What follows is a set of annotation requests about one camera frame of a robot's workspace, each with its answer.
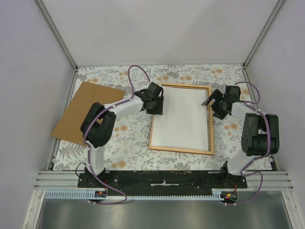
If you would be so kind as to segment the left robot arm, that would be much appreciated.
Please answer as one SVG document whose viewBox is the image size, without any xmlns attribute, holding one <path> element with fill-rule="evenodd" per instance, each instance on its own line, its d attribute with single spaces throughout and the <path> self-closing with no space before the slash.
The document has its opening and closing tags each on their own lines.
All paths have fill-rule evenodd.
<svg viewBox="0 0 305 229">
<path fill-rule="evenodd" d="M 134 92 L 130 98 L 112 104 L 94 103 L 89 109 L 82 125 L 84 144 L 88 149 L 88 178 L 94 187 L 101 187 L 105 182 L 104 151 L 111 139 L 115 122 L 133 113 L 145 111 L 149 115 L 163 114 L 163 88 L 150 83 L 148 88 Z"/>
</svg>

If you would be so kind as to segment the building photo print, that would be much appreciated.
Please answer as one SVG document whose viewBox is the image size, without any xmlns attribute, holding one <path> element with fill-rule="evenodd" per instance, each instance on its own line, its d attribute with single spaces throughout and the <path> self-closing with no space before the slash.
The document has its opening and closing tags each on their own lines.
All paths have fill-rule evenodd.
<svg viewBox="0 0 305 229">
<path fill-rule="evenodd" d="M 206 90 L 164 87 L 163 115 L 155 115 L 152 146 L 209 150 Z"/>
</svg>

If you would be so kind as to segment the wooden picture frame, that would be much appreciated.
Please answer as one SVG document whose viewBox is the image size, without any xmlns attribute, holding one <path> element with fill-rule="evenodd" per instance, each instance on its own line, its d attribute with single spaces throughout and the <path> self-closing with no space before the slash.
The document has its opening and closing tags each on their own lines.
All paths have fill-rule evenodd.
<svg viewBox="0 0 305 229">
<path fill-rule="evenodd" d="M 210 86 L 162 83 L 163 115 L 154 115 L 149 149 L 214 155 L 213 113 L 204 101 Z"/>
</svg>

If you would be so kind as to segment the clear glass pane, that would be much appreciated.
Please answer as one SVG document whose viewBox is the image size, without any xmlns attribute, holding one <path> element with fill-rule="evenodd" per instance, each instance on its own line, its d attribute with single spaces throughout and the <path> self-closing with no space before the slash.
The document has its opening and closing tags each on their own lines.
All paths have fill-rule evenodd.
<svg viewBox="0 0 305 229">
<path fill-rule="evenodd" d="M 210 96 L 209 95 L 209 91 L 206 92 L 206 96 L 207 98 Z M 207 114 L 207 133 L 208 133 L 208 143 L 209 143 L 209 151 L 212 152 L 212 134 L 211 134 L 211 115 L 210 115 L 210 111 L 211 111 L 211 104 L 212 102 L 210 102 L 207 106 L 206 106 L 206 114 Z"/>
</svg>

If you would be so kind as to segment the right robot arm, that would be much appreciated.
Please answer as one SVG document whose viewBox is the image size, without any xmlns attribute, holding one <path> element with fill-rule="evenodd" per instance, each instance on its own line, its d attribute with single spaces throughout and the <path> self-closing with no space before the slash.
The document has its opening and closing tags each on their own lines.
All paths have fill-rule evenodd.
<svg viewBox="0 0 305 229">
<path fill-rule="evenodd" d="M 245 177 L 246 170 L 257 160 L 277 154 L 280 147 L 279 119 L 275 114 L 265 114 L 255 109 L 251 101 L 241 100 L 239 86 L 226 86 L 225 92 L 218 89 L 202 103 L 211 105 L 213 116 L 223 120 L 227 115 L 244 122 L 241 150 L 220 169 L 218 182 L 228 188 L 235 183 L 235 176 Z"/>
</svg>

